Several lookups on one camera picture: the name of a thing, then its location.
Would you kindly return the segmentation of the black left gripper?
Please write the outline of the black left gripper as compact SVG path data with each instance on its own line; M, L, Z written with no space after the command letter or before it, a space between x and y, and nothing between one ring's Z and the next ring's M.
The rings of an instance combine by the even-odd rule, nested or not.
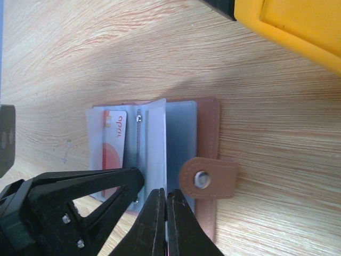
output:
M91 240L106 240L144 186L137 168L48 173L20 180L1 193L1 255L90 255ZM118 187L89 216L72 201Z

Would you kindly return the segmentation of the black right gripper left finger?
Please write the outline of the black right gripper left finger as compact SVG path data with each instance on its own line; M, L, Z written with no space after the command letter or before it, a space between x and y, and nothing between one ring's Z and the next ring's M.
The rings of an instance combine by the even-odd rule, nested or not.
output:
M165 191L154 189L129 232L110 255L165 255Z

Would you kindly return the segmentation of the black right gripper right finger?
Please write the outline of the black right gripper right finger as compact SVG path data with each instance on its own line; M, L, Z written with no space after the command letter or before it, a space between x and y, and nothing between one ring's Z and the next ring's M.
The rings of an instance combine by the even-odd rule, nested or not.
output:
M167 230L168 255L223 255L202 230L179 189L167 196Z

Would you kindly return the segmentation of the white magnetic stripe card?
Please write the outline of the white magnetic stripe card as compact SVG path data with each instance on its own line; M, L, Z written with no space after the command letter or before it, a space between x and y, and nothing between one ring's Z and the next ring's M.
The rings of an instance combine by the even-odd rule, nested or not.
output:
M165 221L165 256L169 256L168 231L168 221Z

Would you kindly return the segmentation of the red white credit card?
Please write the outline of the red white credit card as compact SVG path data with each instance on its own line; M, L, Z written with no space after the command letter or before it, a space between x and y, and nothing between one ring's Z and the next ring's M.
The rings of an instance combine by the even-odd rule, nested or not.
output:
M104 170L123 167L126 122L127 113L125 111L104 111L102 144L102 168Z

